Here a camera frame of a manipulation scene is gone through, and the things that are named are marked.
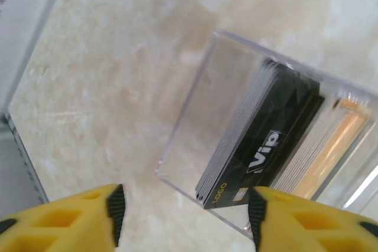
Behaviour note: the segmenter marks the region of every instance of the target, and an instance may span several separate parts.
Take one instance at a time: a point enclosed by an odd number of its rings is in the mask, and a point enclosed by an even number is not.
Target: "marble surface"
[[[10,106],[51,200],[124,183],[119,251],[253,251],[154,176],[194,73],[225,28],[370,90],[377,0],[57,0]]]

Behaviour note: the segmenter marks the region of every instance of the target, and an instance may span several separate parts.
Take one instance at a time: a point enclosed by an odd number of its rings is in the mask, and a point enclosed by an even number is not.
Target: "acrylic card holder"
[[[377,109],[369,92],[217,31],[156,173],[248,237],[253,186],[361,213],[377,192]]]

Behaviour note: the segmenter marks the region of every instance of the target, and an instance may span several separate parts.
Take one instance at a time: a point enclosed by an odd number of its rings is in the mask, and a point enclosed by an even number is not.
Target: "beige marble countertop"
[[[57,0],[10,112],[51,200],[124,183],[119,251],[253,251],[154,175],[216,28],[376,90],[378,0]]]

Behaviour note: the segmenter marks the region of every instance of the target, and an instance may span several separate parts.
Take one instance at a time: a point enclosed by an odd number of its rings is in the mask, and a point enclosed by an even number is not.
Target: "stack of cards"
[[[349,99],[326,108],[295,153],[275,189],[311,199],[368,123],[371,110]]]
[[[205,209],[247,204],[250,187],[272,183],[324,101],[319,87],[283,64],[262,64],[195,188]]]

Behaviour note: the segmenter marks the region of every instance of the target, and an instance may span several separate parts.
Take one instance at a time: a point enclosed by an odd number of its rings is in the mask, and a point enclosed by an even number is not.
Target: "transparent plastic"
[[[310,136],[311,131],[315,131],[315,122],[322,115],[325,116],[324,113],[334,107],[336,101],[344,98],[369,110],[364,113],[348,110],[344,114],[346,117],[353,115],[358,121],[363,121],[363,130],[360,129],[358,135],[349,137],[353,140],[352,144],[347,145],[342,156],[332,161],[333,166],[329,168],[321,186],[309,198],[361,213],[376,196],[378,188],[378,128],[375,123],[377,96],[223,30],[215,32],[215,39],[198,69],[157,167],[157,175],[175,190],[203,206],[196,199],[195,188],[229,127],[235,110],[256,78],[261,62],[267,58],[320,82],[320,91],[325,97],[316,117],[307,127],[271,187],[285,174],[289,163],[294,161],[295,154],[306,142],[306,137]],[[287,171],[286,175],[288,181],[292,182]],[[250,237],[246,228],[247,205],[208,211]]]

